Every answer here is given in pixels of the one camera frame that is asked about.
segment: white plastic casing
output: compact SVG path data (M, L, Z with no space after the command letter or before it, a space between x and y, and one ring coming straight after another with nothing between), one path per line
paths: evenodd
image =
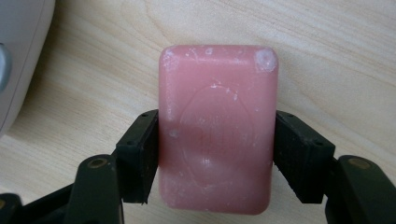
M0 48L0 137L11 127L23 100L44 45L55 7L54 0L1 0Z

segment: pink soap bar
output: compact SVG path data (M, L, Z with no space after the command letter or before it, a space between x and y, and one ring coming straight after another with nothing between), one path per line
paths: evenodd
M278 63L259 46L160 59L160 193L174 208L259 214L270 199Z

